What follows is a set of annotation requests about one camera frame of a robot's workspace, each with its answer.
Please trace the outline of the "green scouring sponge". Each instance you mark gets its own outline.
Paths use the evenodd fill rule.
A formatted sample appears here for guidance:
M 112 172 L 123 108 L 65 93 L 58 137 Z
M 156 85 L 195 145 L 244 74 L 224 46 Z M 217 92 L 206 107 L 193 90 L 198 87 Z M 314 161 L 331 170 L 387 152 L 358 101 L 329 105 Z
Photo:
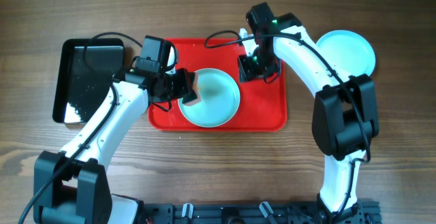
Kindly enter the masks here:
M 193 106 L 201 101 L 199 86 L 199 77 L 195 72 L 187 74 L 187 94 L 182 98 L 182 104 L 185 106 Z

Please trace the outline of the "light blue plate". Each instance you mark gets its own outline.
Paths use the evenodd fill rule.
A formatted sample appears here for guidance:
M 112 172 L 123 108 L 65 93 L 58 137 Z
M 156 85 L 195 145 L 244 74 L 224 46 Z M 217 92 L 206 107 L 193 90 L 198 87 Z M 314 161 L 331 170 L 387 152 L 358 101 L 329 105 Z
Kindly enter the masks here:
M 354 76 L 370 76 L 375 70 L 375 51 L 357 33 L 347 30 L 330 31 L 321 36 L 316 45 L 331 61 Z
M 200 101 L 186 106 L 182 99 L 178 106 L 182 115 L 199 127 L 218 127 L 227 123 L 237 112 L 241 95 L 236 81 L 224 71 L 205 68 L 195 71 Z

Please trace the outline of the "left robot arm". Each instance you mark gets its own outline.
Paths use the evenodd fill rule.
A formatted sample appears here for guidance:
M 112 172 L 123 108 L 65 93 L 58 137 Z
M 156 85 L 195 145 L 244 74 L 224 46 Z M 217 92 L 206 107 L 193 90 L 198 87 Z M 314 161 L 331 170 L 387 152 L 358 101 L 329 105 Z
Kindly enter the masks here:
M 145 223 L 141 200 L 111 193 L 106 175 L 112 157 L 150 105 L 196 94 L 198 76 L 176 71 L 123 69 L 112 78 L 101 106 L 57 153 L 43 151 L 34 166 L 34 197 L 27 206 L 36 223 Z

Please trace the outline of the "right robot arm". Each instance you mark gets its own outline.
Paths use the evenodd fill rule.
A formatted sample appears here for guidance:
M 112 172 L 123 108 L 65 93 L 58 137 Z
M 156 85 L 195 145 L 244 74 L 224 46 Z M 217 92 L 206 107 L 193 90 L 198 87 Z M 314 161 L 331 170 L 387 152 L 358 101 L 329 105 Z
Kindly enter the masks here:
M 270 83 L 283 65 L 294 70 L 314 97 L 311 130 L 325 155 L 318 217 L 338 223 L 356 216 L 358 170 L 370 162 L 371 140 L 379 133 L 374 82 L 328 57 L 292 13 L 251 10 L 246 19 L 251 30 L 238 36 L 245 48 L 238 58 L 240 80 Z

